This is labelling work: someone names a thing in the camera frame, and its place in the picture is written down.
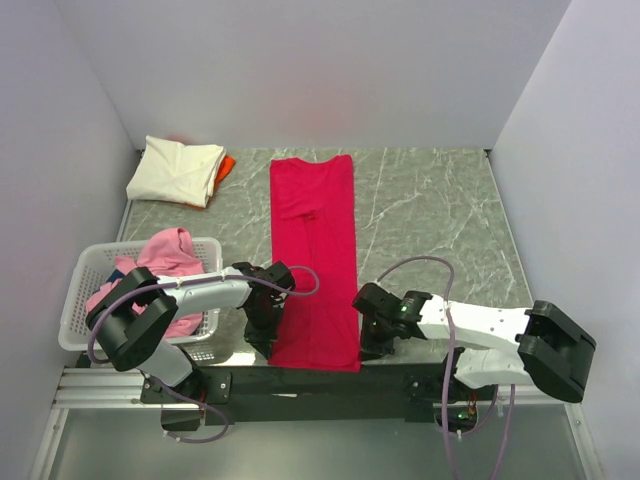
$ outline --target black mounting bar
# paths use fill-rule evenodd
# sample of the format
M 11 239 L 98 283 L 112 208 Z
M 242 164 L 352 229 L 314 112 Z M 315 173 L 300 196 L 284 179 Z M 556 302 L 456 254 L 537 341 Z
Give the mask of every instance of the black mounting bar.
M 444 378 L 444 362 L 363 365 L 359 373 L 259 366 L 199 369 L 206 379 L 207 403 L 222 410 L 232 423 L 382 418 L 432 423 L 437 419 L 433 404 L 440 403 Z M 478 400 L 490 400 L 494 387 L 471 390 L 452 379 L 449 403 L 466 402 L 472 392 Z M 143 389 L 140 400 L 164 404 L 169 410 L 171 403 L 177 403 L 153 387 Z M 187 431 L 183 422 L 198 423 L 196 415 L 191 415 L 172 414 L 164 428 Z M 206 424 L 220 421 L 207 414 Z

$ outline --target cable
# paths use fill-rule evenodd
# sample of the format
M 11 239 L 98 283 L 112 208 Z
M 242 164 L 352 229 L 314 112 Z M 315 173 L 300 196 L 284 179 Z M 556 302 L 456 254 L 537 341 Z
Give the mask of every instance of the cable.
M 453 265 L 449 263 L 447 260 L 441 257 L 436 257 L 433 255 L 417 255 L 414 257 L 409 257 L 404 260 L 400 260 L 399 262 L 391 265 L 391 267 L 387 268 L 382 275 L 380 275 L 377 279 L 379 283 L 382 281 L 384 277 L 389 275 L 396 268 L 401 267 L 409 262 L 415 262 L 417 260 L 431 260 L 434 262 L 441 263 L 449 269 L 449 280 L 447 281 L 447 286 L 444 289 L 444 293 L 442 298 L 444 299 L 444 312 L 447 316 L 447 321 L 449 323 L 449 349 L 447 353 L 447 361 L 445 362 L 444 368 L 444 383 L 442 385 L 442 407 L 441 407 L 441 416 L 442 416 L 442 439 L 444 441 L 444 449 L 447 455 L 447 460 L 449 462 L 449 468 L 451 470 L 451 474 L 454 480 L 460 480 L 460 472 L 458 471 L 458 466 L 456 464 L 455 458 L 453 456 L 453 450 L 451 449 L 451 438 L 449 435 L 449 418 L 447 416 L 447 402 L 449 400 L 449 382 L 451 381 L 451 373 L 453 370 L 453 356 L 455 353 L 456 347 L 456 331 L 455 324 L 453 323 L 453 318 L 451 316 L 451 312 L 449 310 L 449 295 L 451 293 L 451 287 L 453 286 L 453 280 L 455 278 L 455 269 Z M 509 413 L 507 414 L 507 420 L 504 425 L 504 435 L 502 437 L 502 444 L 500 445 L 500 451 L 498 453 L 498 458 L 496 459 L 495 467 L 493 468 L 493 473 L 491 474 L 490 480 L 495 480 L 498 476 L 498 472 L 500 471 L 500 466 L 502 465 L 502 459 L 504 458 L 504 452 L 507 446 L 507 442 L 509 439 L 509 427 L 511 426 L 511 418 L 513 413 L 513 405 L 515 403 L 515 395 L 516 395 L 516 387 L 515 385 L 511 385 L 511 398 L 509 400 Z
M 209 410 L 210 412 L 215 413 L 224 422 L 224 426 L 222 427 L 222 430 L 220 432 L 216 433 L 215 435 L 213 435 L 212 437 L 207 437 L 207 438 L 186 438 L 186 437 L 181 437 L 179 435 L 176 435 L 173 432 L 167 432 L 167 436 L 168 437 L 171 437 L 171 438 L 177 440 L 178 442 L 182 442 L 182 443 L 198 444 L 198 443 L 213 442 L 215 440 L 218 440 L 219 438 L 222 438 L 222 436 L 225 433 L 227 433 L 227 430 L 229 430 L 229 424 L 230 424 L 229 417 L 227 417 L 222 410 L 219 410 L 219 409 L 217 409 L 216 407 L 214 407 L 212 405 L 208 405 L 208 404 L 206 404 L 204 402 L 199 402 L 197 400 L 194 400 L 193 398 L 186 397 L 186 396 L 182 395 L 181 393 L 176 392 L 175 390 L 173 390 L 171 387 L 166 385 L 162 380 L 160 380 L 157 377 L 151 377 L 151 378 L 154 381 L 156 381 L 158 383 L 158 385 L 160 385 L 160 387 L 162 387 L 162 389 L 165 392 L 167 392 L 169 395 L 177 398 L 178 400 L 182 400 L 183 402 L 193 403 L 193 404 L 197 405 L 200 408 Z
M 306 272 L 310 273 L 311 276 L 313 277 L 314 281 L 315 281 L 315 287 L 313 287 L 313 289 L 309 292 L 296 292 L 294 290 L 288 290 L 286 288 L 282 288 L 279 285 L 276 285 L 275 283 L 271 283 L 267 280 L 263 280 L 261 278 L 255 278 L 255 277 L 249 277 L 246 275 L 218 275 L 215 277 L 203 277 L 203 278 L 195 278 L 195 279 L 191 279 L 191 280 L 185 280 L 181 283 L 181 286 L 190 286 L 190 285 L 200 285 L 200 284 L 206 284 L 206 283 L 215 283 L 215 282 L 222 282 L 224 280 L 245 280 L 247 282 L 255 282 L 255 283 L 259 283 L 262 285 L 266 285 L 267 287 L 273 288 L 274 290 L 281 292 L 281 293 L 286 293 L 288 295 L 292 295 L 295 297 L 309 297 L 311 295 L 314 295 L 318 289 L 320 288 L 320 279 L 318 278 L 318 275 L 316 274 L 316 272 L 314 272 L 312 269 L 310 269 L 309 267 L 305 267 L 302 265 L 294 265 L 289 267 L 289 270 L 305 270 Z M 115 309 L 117 309 L 120 305 L 122 305 L 123 303 L 131 300 L 132 298 L 137 297 L 138 295 L 140 295 L 141 293 L 146 293 L 146 292 L 151 292 L 153 290 L 159 290 L 162 288 L 175 288 L 178 286 L 178 282 L 177 281 L 172 281 L 172 282 L 164 282 L 164 283 L 157 283 L 154 285 L 147 285 L 145 287 L 140 287 L 140 288 L 136 288 L 135 290 L 131 290 L 130 292 L 126 293 L 125 295 L 123 295 L 122 297 L 120 297 L 119 299 L 117 299 L 115 302 L 113 302 L 111 305 L 109 305 L 109 307 L 107 307 L 105 309 L 104 312 L 102 312 L 102 314 L 100 315 L 100 317 L 98 318 L 98 321 L 95 323 L 95 325 L 93 326 L 93 329 L 91 330 L 91 333 L 89 335 L 89 342 L 87 344 L 87 356 L 89 357 L 89 359 L 91 359 L 91 361 L 93 363 L 109 363 L 109 360 L 101 360 L 99 358 L 96 357 L 95 355 L 95 342 L 96 342 L 96 338 L 98 336 L 98 332 L 100 331 L 100 329 L 102 328 L 102 325 L 104 324 L 104 322 L 106 321 L 106 319 L 109 317 L 109 315 L 111 315 Z M 199 402 L 197 400 L 194 400 L 193 398 L 189 398 L 185 395 L 182 395 L 178 392 L 176 392 L 175 390 L 173 390 L 171 387 L 169 387 L 168 385 L 166 385 L 162 380 L 160 380 L 157 377 L 150 377 L 152 378 L 155 382 L 158 383 L 158 385 L 160 385 L 160 387 L 166 391 L 169 395 L 177 398 L 178 400 L 181 400 L 183 402 L 187 402 L 187 403 L 193 403 L 195 405 L 197 405 L 200 408 L 209 410 L 212 413 L 215 413 L 216 415 L 218 415 L 218 417 L 220 417 L 220 419 L 223 421 L 224 426 L 222 427 L 222 430 L 213 435 L 212 437 L 208 437 L 208 438 L 184 438 L 184 437 L 180 437 L 178 435 L 176 435 L 173 432 L 167 432 L 167 436 L 179 441 L 179 442 L 183 442 L 183 443 L 191 443 L 191 444 L 199 444 L 199 443 L 209 443 L 209 442 L 213 442 L 215 440 L 218 440 L 219 438 L 221 438 L 229 429 L 229 417 L 227 417 L 224 412 L 222 412 L 221 410 L 208 405 L 204 402 Z
M 460 436 L 461 437 L 466 437 L 466 436 L 471 435 L 473 433 L 476 433 L 478 430 L 480 430 L 482 428 L 482 426 L 485 423 L 487 423 L 487 420 L 489 419 L 489 417 L 493 413 L 493 409 L 495 408 L 497 401 L 498 401 L 498 386 L 496 385 L 496 389 L 493 392 L 493 398 L 491 399 L 491 403 L 489 404 L 489 408 L 487 409 L 487 413 L 485 413 L 484 417 L 480 418 L 478 423 L 476 423 L 471 430 L 467 430 L 466 432 L 462 432 L 460 434 Z M 443 431 L 443 429 L 442 429 L 442 427 L 440 427 L 440 425 L 437 425 L 437 428 L 438 428 L 438 430 L 440 432 Z M 449 435 L 452 436 L 452 437 L 458 437 L 458 434 L 454 433 L 454 432 L 449 432 Z

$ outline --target white laundry basket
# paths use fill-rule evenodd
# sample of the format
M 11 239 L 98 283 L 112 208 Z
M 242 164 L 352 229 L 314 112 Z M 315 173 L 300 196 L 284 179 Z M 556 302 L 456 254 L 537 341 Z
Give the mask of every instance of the white laundry basket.
M 102 286 L 115 270 L 115 257 L 138 258 L 147 241 L 102 243 L 87 248 L 80 254 L 76 268 L 73 270 L 71 284 L 60 319 L 58 342 L 69 351 L 87 349 L 89 329 L 85 324 L 87 310 L 85 304 Z M 205 272 L 213 272 L 222 268 L 220 243 L 214 238 L 194 238 L 193 250 L 202 261 Z M 209 338 L 218 326 L 219 310 L 204 312 L 198 329 L 188 337 L 168 338 L 173 344 L 198 342 Z

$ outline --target marble table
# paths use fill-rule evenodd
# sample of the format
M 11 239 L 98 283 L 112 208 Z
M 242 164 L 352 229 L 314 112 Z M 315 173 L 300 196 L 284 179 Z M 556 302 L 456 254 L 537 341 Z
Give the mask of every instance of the marble table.
M 269 164 L 300 157 L 323 162 L 350 154 L 355 169 L 358 280 L 375 279 L 396 260 L 434 254 L 456 267 L 453 300 L 487 306 L 531 304 L 486 154 L 480 149 L 230 149 L 236 167 L 206 210 L 163 202 L 135 201 L 121 240 L 148 239 L 168 227 L 217 238 L 225 265 L 271 263 Z M 402 296 L 407 290 L 441 294 L 447 270 L 416 262 L 385 279 Z M 243 339 L 242 311 L 221 312 L 207 341 L 187 346 L 200 364 L 266 365 Z M 439 362 L 442 341 L 396 340 L 396 354 L 370 363 Z

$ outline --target pink clothing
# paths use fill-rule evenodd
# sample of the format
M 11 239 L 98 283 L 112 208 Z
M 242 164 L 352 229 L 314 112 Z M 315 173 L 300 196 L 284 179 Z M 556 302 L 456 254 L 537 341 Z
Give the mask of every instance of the pink clothing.
M 326 163 L 299 158 L 271 163 L 273 261 L 306 265 L 320 278 L 311 297 L 285 303 L 271 365 L 318 370 L 360 370 L 353 162 L 340 155 Z M 296 288 L 314 286 L 294 271 Z
M 123 274 L 129 273 L 137 267 L 147 267 L 154 275 L 181 277 L 204 273 L 202 262 L 195 257 L 191 234 L 184 228 L 168 228 L 156 233 L 140 252 L 138 260 L 128 257 L 116 257 L 115 268 Z M 107 283 L 100 287 L 89 300 L 87 312 L 90 312 L 120 280 Z M 144 310 L 135 303 L 133 308 L 140 313 Z M 164 338 L 186 337 L 191 335 L 202 322 L 202 313 L 187 315 L 174 320 Z

